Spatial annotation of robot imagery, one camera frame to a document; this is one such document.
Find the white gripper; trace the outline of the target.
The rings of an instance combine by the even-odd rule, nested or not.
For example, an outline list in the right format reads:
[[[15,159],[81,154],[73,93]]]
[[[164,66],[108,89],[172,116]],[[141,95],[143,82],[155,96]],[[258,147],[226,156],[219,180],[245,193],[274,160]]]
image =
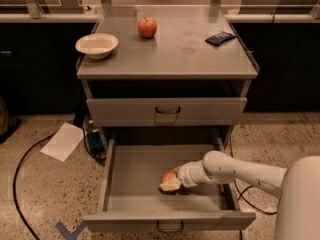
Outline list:
[[[160,188],[164,192],[177,191],[181,185],[186,188],[192,188],[197,186],[197,183],[192,178],[192,172],[199,168],[198,162],[189,162],[180,167],[175,167],[169,171],[169,174],[177,174],[177,178],[171,178],[167,181],[163,181],[160,184]]]

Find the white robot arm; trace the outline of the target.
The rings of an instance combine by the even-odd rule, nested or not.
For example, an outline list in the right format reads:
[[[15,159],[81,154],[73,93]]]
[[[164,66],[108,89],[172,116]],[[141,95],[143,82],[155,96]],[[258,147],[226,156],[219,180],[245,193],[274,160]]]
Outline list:
[[[288,168],[235,159],[210,151],[199,161],[166,173],[164,192],[239,179],[278,199],[274,240],[320,239],[320,157],[308,156]]]

